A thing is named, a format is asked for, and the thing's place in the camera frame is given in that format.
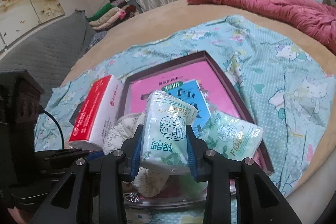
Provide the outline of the person's left hand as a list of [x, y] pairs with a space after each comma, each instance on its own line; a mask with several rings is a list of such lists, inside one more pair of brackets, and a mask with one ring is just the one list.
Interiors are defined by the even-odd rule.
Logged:
[[7, 211], [18, 224], [27, 224], [31, 219], [31, 215], [28, 212], [19, 210], [16, 207], [13, 209], [8, 208]]

